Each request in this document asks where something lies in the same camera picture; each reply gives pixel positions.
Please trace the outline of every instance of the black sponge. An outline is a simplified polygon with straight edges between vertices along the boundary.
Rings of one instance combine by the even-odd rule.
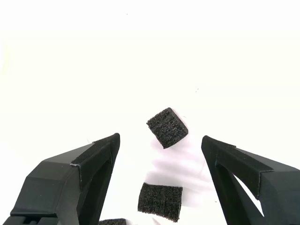
[[[99,221],[98,225],[126,225],[126,219],[107,219]]]
[[[182,187],[144,183],[137,210],[178,222],[181,209]]]
[[[151,118],[147,125],[164,149],[171,147],[188,135],[188,129],[171,108]]]

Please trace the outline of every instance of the black foam block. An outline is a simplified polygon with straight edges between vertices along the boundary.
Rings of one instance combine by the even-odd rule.
[[[188,135],[188,129],[171,108],[167,108],[148,120],[152,133],[164,149],[171,147]]]
[[[126,225],[126,219],[107,219],[99,221],[98,225]]]
[[[155,214],[173,222],[178,222],[182,189],[182,187],[144,183],[139,196],[138,211]]]

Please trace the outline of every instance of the foam piece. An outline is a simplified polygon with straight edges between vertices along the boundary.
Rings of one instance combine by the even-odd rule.
[[[148,120],[152,133],[164,149],[171,147],[188,135],[188,129],[171,108],[167,108]]]
[[[182,190],[182,187],[144,183],[139,196],[138,211],[178,222]]]
[[[98,225],[126,225],[126,219],[107,219],[99,221]]]

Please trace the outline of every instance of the black rubber pad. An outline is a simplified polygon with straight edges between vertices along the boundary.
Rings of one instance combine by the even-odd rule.
[[[182,187],[150,185],[144,183],[138,203],[138,211],[165,217],[178,222],[181,209]]]
[[[99,221],[98,225],[126,225],[126,219],[107,219]]]
[[[147,125],[164,149],[171,147],[188,135],[188,129],[171,108],[151,118]]]

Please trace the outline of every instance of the black plastic claw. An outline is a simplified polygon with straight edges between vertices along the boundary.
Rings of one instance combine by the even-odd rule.
[[[119,147],[114,134],[42,161],[4,225],[97,225]]]
[[[208,136],[202,151],[228,225],[300,225],[300,171]],[[260,200],[259,212],[238,177]]]

